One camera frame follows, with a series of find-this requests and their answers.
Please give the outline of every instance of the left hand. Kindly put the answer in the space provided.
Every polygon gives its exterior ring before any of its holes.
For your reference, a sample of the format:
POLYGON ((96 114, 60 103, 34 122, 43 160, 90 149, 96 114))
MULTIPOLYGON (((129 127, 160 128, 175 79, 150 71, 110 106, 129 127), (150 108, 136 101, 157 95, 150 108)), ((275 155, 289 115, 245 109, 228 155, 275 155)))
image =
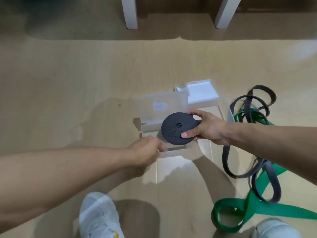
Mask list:
POLYGON ((134 164, 148 166, 156 161, 159 157, 159 151, 167 151, 164 144, 152 136, 142 137, 128 148, 132 152, 134 164))

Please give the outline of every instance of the forearm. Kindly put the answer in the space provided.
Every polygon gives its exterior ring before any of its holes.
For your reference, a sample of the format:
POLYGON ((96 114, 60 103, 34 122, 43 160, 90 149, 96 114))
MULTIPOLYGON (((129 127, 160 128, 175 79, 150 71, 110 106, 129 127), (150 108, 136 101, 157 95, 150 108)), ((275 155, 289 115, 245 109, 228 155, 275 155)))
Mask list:
POLYGON ((317 184, 317 128, 229 123, 229 144, 317 184))
POLYGON ((127 149, 74 148, 0 158, 0 220, 15 212, 39 215, 128 166, 127 149))

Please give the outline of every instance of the sneaker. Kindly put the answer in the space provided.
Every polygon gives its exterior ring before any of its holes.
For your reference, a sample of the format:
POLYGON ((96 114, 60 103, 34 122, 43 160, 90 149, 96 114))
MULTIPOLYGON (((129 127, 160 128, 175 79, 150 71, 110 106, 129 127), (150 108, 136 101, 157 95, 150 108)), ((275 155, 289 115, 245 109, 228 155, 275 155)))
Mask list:
POLYGON ((112 199, 99 192, 86 195, 80 208, 81 238, 124 238, 112 199))
POLYGON ((269 218, 256 226, 251 238, 301 238, 301 235, 298 230, 282 220, 269 218))

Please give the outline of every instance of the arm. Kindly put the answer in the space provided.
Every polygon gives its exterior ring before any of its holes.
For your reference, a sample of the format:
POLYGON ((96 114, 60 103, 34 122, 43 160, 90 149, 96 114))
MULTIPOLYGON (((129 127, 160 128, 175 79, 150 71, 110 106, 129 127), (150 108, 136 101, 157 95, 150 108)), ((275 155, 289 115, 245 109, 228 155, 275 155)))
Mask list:
POLYGON ((147 166, 166 148, 141 138, 128 148, 72 148, 0 158, 0 233, 71 198, 93 183, 132 166, 147 166))
POLYGON ((183 138, 199 136, 216 144, 236 146, 317 184, 317 128, 233 123, 200 110, 189 113, 202 121, 183 133, 183 138))

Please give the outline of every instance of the white table leg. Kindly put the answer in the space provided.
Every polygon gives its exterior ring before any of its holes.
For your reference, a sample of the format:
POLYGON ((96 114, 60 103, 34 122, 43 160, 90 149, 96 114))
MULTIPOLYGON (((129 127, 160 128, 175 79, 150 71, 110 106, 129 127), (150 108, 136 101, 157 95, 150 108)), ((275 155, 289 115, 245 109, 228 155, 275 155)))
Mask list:
POLYGON ((215 20, 216 28, 227 28, 241 0, 223 0, 215 20))
POLYGON ((121 0, 125 24, 128 29, 137 29, 137 8, 135 6, 135 0, 121 0))

